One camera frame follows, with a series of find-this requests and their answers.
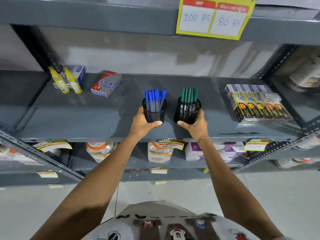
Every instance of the yellow glue bottle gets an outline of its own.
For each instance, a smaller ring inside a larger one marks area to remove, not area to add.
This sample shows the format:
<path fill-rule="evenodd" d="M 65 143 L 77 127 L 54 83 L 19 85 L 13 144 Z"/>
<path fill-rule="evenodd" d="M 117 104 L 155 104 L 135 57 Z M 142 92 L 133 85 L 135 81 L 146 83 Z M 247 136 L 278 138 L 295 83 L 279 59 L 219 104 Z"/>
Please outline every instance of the yellow glue bottle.
<path fill-rule="evenodd" d="M 63 70 L 64 70 L 64 73 L 66 74 L 66 79 L 69 81 L 69 83 L 72 86 L 74 92 L 77 93 L 77 94 L 82 93 L 82 89 L 81 89 L 77 79 L 72 74 L 72 72 L 70 72 L 69 69 L 66 68 L 66 67 L 64 67 Z"/>
<path fill-rule="evenodd" d="M 49 66 L 49 71 L 51 73 L 53 80 L 60 87 L 61 91 L 63 93 L 69 93 L 70 89 L 68 88 L 68 85 L 62 79 L 62 77 L 58 74 L 58 72 L 56 72 L 56 70 L 52 66 Z"/>

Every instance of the white tile floor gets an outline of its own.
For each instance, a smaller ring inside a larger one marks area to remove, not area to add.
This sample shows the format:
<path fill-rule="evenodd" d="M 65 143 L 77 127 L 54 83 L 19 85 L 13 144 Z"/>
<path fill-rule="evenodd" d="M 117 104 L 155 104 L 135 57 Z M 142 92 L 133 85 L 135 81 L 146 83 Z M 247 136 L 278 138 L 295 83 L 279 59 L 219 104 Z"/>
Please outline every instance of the white tile floor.
<path fill-rule="evenodd" d="M 320 172 L 238 174 L 283 234 L 296 240 L 320 236 Z M 28 240 L 75 185 L 12 187 L 0 190 L 0 240 Z M 122 182 L 115 191 L 103 221 L 129 204 L 167 200 L 196 214 L 222 215 L 209 179 Z"/>

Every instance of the red header label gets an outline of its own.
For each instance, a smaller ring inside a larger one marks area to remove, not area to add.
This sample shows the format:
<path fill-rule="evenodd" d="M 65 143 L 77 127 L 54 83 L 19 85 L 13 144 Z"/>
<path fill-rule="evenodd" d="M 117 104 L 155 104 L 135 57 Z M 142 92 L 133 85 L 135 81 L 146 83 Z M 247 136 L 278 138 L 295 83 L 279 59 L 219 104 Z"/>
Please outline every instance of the red header label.
<path fill-rule="evenodd" d="M 220 2 L 218 3 L 217 9 L 231 11 L 231 12 L 248 13 L 249 6 L 241 6 L 241 5 Z"/>
<path fill-rule="evenodd" d="M 200 8 L 216 8 L 216 3 L 214 1 L 206 0 L 183 0 L 183 5 Z"/>

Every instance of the forearm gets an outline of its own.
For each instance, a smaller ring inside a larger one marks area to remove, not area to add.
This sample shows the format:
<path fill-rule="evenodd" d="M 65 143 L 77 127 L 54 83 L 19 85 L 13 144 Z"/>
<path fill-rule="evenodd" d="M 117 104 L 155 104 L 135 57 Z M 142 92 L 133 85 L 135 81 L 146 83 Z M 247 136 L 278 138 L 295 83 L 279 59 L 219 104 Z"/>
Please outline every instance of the forearm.
<path fill-rule="evenodd" d="M 97 227 L 139 138 L 126 137 L 71 191 L 31 238 L 78 240 Z"/>
<path fill-rule="evenodd" d="M 199 146 L 204 153 L 224 216 L 244 226 L 262 240 L 282 236 L 259 202 L 223 161 L 211 141 L 203 138 Z"/>

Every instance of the pen holder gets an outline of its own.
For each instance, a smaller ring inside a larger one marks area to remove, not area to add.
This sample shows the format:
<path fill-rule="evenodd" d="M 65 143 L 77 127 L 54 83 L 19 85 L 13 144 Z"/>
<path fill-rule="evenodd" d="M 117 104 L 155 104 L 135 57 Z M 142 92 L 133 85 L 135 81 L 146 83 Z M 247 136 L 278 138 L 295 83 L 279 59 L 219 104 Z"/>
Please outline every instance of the pen holder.
<path fill-rule="evenodd" d="M 196 121 L 197 115 L 198 115 L 198 111 L 199 109 L 201 109 L 201 102 L 199 99 L 197 99 L 196 102 L 194 102 L 194 111 L 190 112 L 189 110 L 185 110 L 183 108 L 184 103 L 181 102 L 181 97 L 178 98 L 178 102 L 177 102 L 177 108 L 176 108 L 176 112 L 174 113 L 174 117 L 173 120 L 175 123 L 177 123 L 179 120 L 193 125 Z"/>
<path fill-rule="evenodd" d="M 146 99 L 143 99 L 142 101 L 143 106 L 143 114 L 146 117 L 147 123 L 152 123 L 154 121 L 165 121 L 165 114 L 166 114 L 166 108 L 167 108 L 167 101 L 163 100 L 162 108 L 160 109 L 160 112 L 150 112 L 147 110 L 147 101 Z"/>

